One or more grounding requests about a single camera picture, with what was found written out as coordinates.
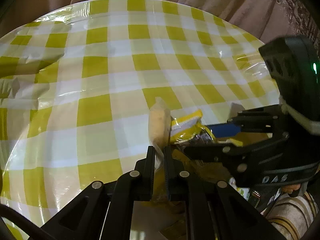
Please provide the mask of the right hand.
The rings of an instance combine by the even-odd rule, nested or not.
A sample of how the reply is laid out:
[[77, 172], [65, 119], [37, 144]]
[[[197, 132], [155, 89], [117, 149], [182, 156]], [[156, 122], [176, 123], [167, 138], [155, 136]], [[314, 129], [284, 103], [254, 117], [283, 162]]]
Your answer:
[[283, 193], [290, 194], [292, 196], [298, 196], [300, 193], [301, 184], [285, 185], [281, 188]]

